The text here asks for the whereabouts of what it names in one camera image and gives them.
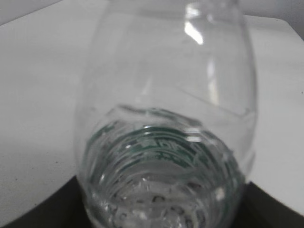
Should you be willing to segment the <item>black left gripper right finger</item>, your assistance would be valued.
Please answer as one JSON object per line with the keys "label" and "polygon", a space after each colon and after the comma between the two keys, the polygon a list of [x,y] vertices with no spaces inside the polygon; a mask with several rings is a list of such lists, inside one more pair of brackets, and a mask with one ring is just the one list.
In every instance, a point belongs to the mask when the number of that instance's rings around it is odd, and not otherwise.
{"label": "black left gripper right finger", "polygon": [[235,228],[302,228],[304,217],[250,182],[234,219]]}

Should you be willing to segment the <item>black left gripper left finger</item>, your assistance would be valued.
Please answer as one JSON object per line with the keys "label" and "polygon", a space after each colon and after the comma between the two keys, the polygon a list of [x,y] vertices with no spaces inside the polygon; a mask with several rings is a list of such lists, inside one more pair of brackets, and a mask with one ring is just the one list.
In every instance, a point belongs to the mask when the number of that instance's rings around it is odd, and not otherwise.
{"label": "black left gripper left finger", "polygon": [[53,195],[4,228],[91,228],[79,183],[70,179]]}

